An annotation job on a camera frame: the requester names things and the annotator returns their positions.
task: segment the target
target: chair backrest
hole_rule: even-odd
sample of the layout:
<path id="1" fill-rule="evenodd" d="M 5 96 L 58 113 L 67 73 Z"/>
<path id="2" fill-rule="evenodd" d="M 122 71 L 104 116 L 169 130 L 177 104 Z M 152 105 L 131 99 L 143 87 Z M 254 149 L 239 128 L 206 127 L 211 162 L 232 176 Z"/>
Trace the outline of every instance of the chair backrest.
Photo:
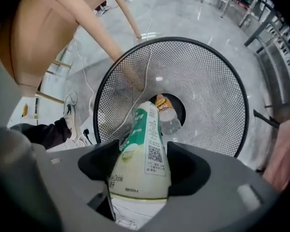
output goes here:
<path id="1" fill-rule="evenodd" d="M 21 87 L 35 95 L 60 51 L 71 41 L 77 22 L 55 0 L 21 0 L 13 18 L 0 27 L 0 60 Z"/>

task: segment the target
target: black rim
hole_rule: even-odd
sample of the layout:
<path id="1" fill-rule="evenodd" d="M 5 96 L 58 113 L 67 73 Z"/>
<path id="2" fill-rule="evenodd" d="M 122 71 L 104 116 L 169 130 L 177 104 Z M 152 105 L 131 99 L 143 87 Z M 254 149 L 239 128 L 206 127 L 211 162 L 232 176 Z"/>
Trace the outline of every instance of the black rim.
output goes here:
<path id="1" fill-rule="evenodd" d="M 130 50 L 128 50 L 127 52 L 125 52 L 119 59 L 116 60 L 116 62 L 111 66 L 111 68 L 107 71 L 107 73 L 105 74 L 103 80 L 101 81 L 101 84 L 98 88 L 97 91 L 97 95 L 96 95 L 96 99 L 95 99 L 95 103 L 94 103 L 94 109 L 93 109 L 93 130 L 95 133 L 95 137 L 96 137 L 96 141 L 97 143 L 101 143 L 101 139 L 100 139 L 100 134 L 99 134 L 99 126 L 98 126 L 98 108 L 99 108 L 99 101 L 100 101 L 100 97 L 102 95 L 102 91 L 104 89 L 104 86 L 109 78 L 109 76 L 112 74 L 112 72 L 114 71 L 114 69 L 118 66 L 118 64 L 125 59 L 128 55 L 130 55 L 131 53 L 133 53 L 134 51 L 150 45 L 150 44 L 154 44 L 154 43 L 158 43 L 158 42 L 166 42 L 166 41 L 181 41 L 181 42 L 186 42 L 186 43 L 191 43 L 191 44 L 195 44 L 197 46 L 203 47 L 206 50 L 210 51 L 211 53 L 213 53 L 214 55 L 216 55 L 217 57 L 219 57 L 231 70 L 232 74 L 234 75 L 236 81 L 238 82 L 242 95 L 243 95 L 243 100 L 244 100 L 244 106 L 245 106 L 245 126 L 244 126 L 244 131 L 243 131 L 243 136 L 241 139 L 241 142 L 239 144 L 239 147 L 234 155 L 234 157 L 238 157 L 239 153 L 241 152 L 245 140 L 246 140 L 246 136 L 247 136 L 247 132 L 248 132 L 248 126 L 249 126 L 249 105 L 248 105 L 248 99 L 247 99 L 247 94 L 246 94 L 246 90 L 244 88 L 244 85 L 242 83 L 242 80 L 240 78 L 240 76 L 238 75 L 238 73 L 236 72 L 235 68 L 231 65 L 231 63 L 229 61 L 227 61 L 225 59 L 225 57 L 220 54 L 218 51 L 216 51 L 215 49 L 211 48 L 210 46 L 196 41 L 196 40 L 192 40 L 192 39 L 188 39 L 188 38 L 184 38 L 184 37 L 163 37 L 163 38 L 156 38 L 153 40 L 149 40 L 146 42 L 143 42 L 139 45 L 136 45 L 135 47 L 131 48 Z"/>

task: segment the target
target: wire mesh trash bin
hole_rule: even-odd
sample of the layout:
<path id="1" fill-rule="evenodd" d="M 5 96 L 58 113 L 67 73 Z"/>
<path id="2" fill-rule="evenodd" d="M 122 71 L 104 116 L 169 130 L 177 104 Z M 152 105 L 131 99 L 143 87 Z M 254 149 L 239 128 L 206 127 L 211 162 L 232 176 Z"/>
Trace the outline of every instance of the wire mesh trash bin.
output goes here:
<path id="1" fill-rule="evenodd" d="M 187 38 L 165 37 L 135 46 L 118 59 L 98 89 L 93 126 L 98 143 L 123 147 L 133 113 L 159 93 L 182 103 L 188 144 L 237 157 L 245 142 L 249 111 L 234 67 L 213 48 Z"/>

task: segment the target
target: qr code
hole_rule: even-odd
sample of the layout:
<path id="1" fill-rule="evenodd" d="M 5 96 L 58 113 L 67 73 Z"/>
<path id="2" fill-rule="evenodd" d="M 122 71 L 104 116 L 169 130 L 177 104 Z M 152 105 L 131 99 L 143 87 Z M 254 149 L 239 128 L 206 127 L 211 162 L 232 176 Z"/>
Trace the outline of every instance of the qr code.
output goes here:
<path id="1" fill-rule="evenodd" d="M 148 146 L 148 159 L 162 162 L 162 156 L 159 148 Z"/>

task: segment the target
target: green label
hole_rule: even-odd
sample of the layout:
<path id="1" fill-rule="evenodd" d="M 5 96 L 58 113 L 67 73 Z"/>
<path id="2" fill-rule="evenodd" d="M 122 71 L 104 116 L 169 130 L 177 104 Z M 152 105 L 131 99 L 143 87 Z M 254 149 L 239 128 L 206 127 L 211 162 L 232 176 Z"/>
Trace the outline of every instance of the green label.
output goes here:
<path id="1" fill-rule="evenodd" d="M 129 135 L 129 138 L 124 145 L 122 151 L 124 151 L 131 144 L 144 144 L 145 134 L 146 134 L 146 122 L 147 122 L 147 112 L 144 109 L 139 108 L 136 110 L 136 115 L 134 118 L 133 130 Z"/>

